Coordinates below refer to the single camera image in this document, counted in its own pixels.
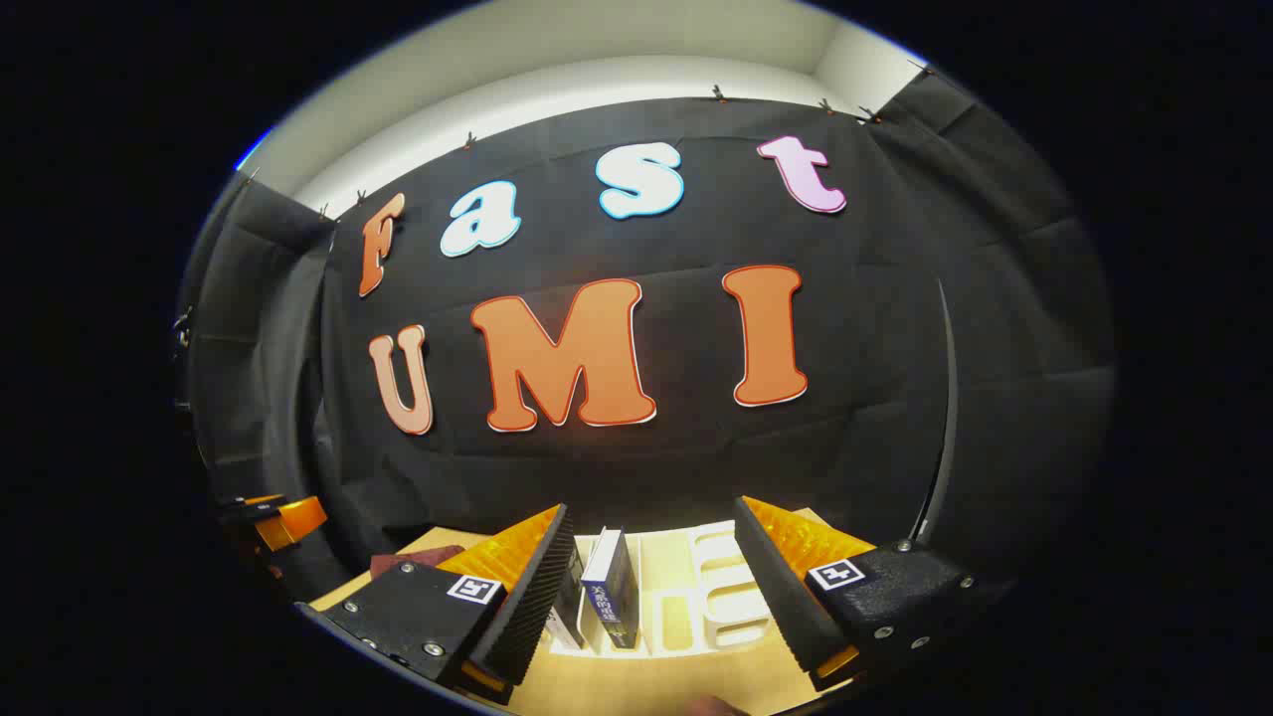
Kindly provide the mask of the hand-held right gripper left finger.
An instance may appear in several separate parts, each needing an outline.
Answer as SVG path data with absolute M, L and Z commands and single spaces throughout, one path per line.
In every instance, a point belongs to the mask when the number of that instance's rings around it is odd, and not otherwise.
M 321 629 L 447 701 L 504 706 L 535 657 L 574 535 L 556 505 L 440 564 L 405 561 L 323 609 Z

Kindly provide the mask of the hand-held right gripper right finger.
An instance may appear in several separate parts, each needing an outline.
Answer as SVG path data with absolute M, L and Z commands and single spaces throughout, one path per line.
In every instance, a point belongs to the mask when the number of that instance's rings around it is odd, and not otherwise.
M 735 499 L 735 539 L 815 691 L 894 678 L 981 615 L 973 571 L 910 539 L 872 545 L 764 499 Z

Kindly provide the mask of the grey cover book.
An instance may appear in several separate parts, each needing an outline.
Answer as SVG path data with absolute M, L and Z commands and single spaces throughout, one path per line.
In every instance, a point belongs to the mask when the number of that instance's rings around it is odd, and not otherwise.
M 589 648 L 586 632 L 580 629 L 579 615 L 582 606 L 586 606 L 586 594 L 582 589 L 583 562 L 579 557 L 578 547 L 574 545 L 566 559 L 565 572 L 556 592 L 555 603 L 550 609 L 546 629 L 551 634 L 552 643 L 563 648 Z

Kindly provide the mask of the white bookshelf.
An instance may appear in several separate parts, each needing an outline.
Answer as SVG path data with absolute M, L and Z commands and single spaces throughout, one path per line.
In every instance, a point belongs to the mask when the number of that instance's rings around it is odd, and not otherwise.
M 639 584 L 636 646 L 616 648 L 592 606 L 580 606 L 578 646 L 546 629 L 552 655 L 593 660 L 658 660 L 750 648 L 773 620 L 735 539 L 731 520 L 651 533 L 629 533 Z

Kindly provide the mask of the blue cover book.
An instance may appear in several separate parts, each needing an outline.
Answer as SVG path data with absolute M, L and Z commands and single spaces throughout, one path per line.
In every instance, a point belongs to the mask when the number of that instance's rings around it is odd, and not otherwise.
M 602 529 L 580 584 L 614 648 L 636 648 L 642 615 L 639 568 L 622 529 Z

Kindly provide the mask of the maroon schoolbag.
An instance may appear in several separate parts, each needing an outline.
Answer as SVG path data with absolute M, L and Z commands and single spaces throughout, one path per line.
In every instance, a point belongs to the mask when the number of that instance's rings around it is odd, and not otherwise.
M 387 575 L 391 569 L 400 569 L 404 564 L 435 568 L 439 567 L 442 562 L 446 562 L 451 557 L 460 555 L 462 552 L 463 547 L 446 545 L 402 554 L 377 554 L 370 558 L 369 575 L 372 580 L 376 580 L 382 575 Z

